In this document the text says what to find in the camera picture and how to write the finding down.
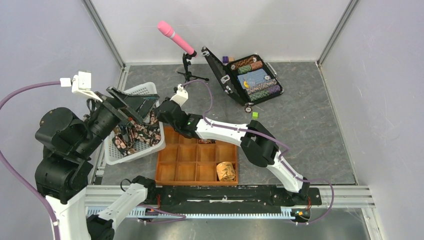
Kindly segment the black floral tie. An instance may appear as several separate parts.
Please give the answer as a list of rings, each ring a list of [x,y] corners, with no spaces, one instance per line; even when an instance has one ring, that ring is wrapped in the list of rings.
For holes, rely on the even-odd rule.
[[[162,139],[159,121],[154,110],[150,111],[146,121],[132,126],[118,125],[114,128],[115,136],[112,138],[112,143],[123,156],[135,154],[136,143],[152,147]]]

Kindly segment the orange compartment tray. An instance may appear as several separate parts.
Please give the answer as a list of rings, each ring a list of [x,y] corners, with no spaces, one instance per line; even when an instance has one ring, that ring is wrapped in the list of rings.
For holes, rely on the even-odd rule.
[[[163,186],[235,186],[238,177],[238,147],[216,140],[215,144],[198,144],[198,139],[185,138],[164,128],[165,149],[157,156],[155,181]],[[234,181],[219,181],[217,164],[231,162]]]

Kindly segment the white plastic basket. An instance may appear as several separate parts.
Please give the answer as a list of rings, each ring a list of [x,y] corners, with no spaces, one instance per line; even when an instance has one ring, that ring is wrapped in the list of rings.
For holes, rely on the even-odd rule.
[[[146,82],[136,85],[124,91],[131,95],[147,95],[156,94],[156,85],[153,82]],[[130,144],[129,150],[124,152],[123,149],[118,148],[116,145],[116,134],[112,132],[104,140],[104,161],[108,165],[116,165],[149,156],[157,153],[166,147],[164,126],[161,122],[157,123],[155,127],[158,129],[158,136],[160,139],[157,143],[148,143],[138,139],[133,140]]]

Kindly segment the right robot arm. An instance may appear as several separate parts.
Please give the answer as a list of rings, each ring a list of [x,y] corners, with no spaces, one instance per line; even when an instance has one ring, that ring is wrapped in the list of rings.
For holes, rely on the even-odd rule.
[[[186,113],[173,100],[165,100],[154,110],[157,119],[170,125],[188,139],[210,139],[233,144],[242,149],[247,160],[268,169],[283,185],[294,205],[315,205],[319,194],[311,182],[298,173],[284,158],[278,141],[259,121],[234,124],[212,120],[205,114]]]

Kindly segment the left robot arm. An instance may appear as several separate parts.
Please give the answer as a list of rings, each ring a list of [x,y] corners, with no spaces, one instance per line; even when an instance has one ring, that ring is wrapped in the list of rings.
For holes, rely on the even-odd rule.
[[[35,138],[43,144],[43,159],[36,168],[35,183],[54,212],[59,239],[111,240],[135,207],[156,200],[155,181],[137,176],[104,211],[87,216],[85,210],[92,153],[117,126],[142,122],[158,99],[157,94],[130,94],[109,87],[107,94],[88,94],[89,114],[84,119],[66,107],[41,118]]]

